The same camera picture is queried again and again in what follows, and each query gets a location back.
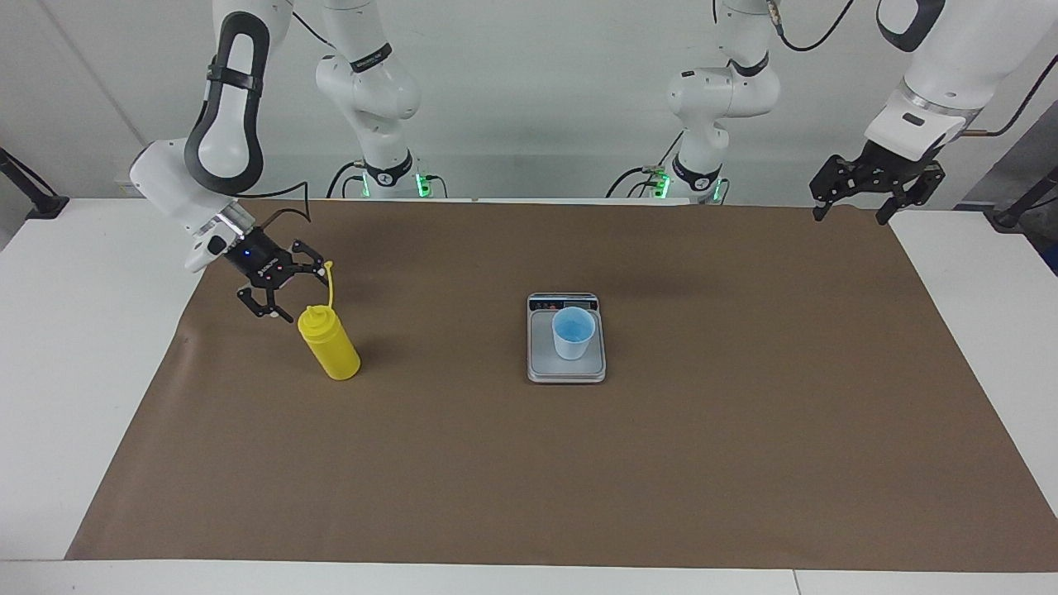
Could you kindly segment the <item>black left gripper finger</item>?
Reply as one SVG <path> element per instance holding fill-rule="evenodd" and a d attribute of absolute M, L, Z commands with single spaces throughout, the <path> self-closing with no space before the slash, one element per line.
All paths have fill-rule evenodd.
<path fill-rule="evenodd" d="M 851 198 L 860 192 L 857 179 L 860 164 L 854 159 L 831 155 L 809 182 L 809 191 L 815 200 L 815 208 L 811 209 L 813 219 L 817 222 L 823 221 L 838 201 Z"/>
<path fill-rule="evenodd" d="M 930 162 L 916 177 L 910 188 L 906 190 L 902 184 L 897 183 L 891 196 L 884 200 L 883 206 L 878 208 L 875 214 L 878 226 L 888 226 L 889 220 L 904 208 L 925 206 L 945 176 L 946 173 L 940 162 Z"/>

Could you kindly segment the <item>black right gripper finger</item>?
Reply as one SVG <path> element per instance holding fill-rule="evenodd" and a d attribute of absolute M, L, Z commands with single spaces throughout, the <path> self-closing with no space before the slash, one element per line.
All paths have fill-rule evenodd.
<path fill-rule="evenodd" d="M 293 317 L 276 304 L 274 294 L 275 290 L 272 288 L 264 288 L 264 302 L 258 302 L 256 298 L 254 298 L 254 288 L 250 285 L 243 286 L 241 289 L 236 291 L 236 298 L 238 298 L 238 300 L 245 305 L 253 315 L 259 317 L 260 319 L 271 317 L 271 319 L 280 319 L 287 323 L 293 324 Z"/>
<path fill-rule="evenodd" d="M 328 286 L 328 272 L 322 254 L 300 240 L 294 240 L 287 249 L 287 263 L 284 264 L 288 283 L 295 278 L 295 275 L 306 274 L 317 280 L 325 287 Z"/>

